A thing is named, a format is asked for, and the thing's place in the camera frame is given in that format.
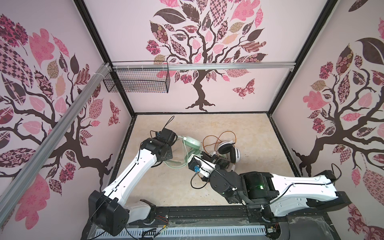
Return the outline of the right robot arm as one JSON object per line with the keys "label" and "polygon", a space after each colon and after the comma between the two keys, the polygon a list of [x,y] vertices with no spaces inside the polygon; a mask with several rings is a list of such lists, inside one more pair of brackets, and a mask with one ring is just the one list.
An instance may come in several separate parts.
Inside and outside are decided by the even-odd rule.
{"label": "right robot arm", "polygon": [[204,181],[229,204],[244,204],[250,214],[266,220],[314,209],[334,212],[351,204],[345,192],[337,191],[338,178],[332,171],[314,177],[286,177],[266,172],[238,174],[221,169],[203,159],[189,157],[189,168],[204,176]]}

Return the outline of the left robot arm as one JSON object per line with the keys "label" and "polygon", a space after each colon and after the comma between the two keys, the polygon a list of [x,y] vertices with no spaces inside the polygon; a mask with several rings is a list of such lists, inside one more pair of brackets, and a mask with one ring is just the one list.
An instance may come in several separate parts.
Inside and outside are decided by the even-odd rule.
{"label": "left robot arm", "polygon": [[173,141],[148,138],[128,167],[101,192],[93,191],[88,199],[88,222],[111,236],[117,236],[128,224],[139,220],[153,220],[156,206],[141,200],[126,206],[133,189],[157,162],[172,158]]}

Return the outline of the mint green white headphones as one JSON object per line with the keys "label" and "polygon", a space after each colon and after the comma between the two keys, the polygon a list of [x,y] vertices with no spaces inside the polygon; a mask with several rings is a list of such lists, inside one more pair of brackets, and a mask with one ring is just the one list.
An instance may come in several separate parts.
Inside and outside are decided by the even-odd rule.
{"label": "mint green white headphones", "polygon": [[192,155],[200,155],[202,152],[203,144],[201,141],[198,141],[192,137],[187,136],[177,136],[176,142],[181,142],[182,146],[182,160],[174,161],[174,160],[166,160],[165,165],[168,168],[179,170],[188,165],[189,159]]}

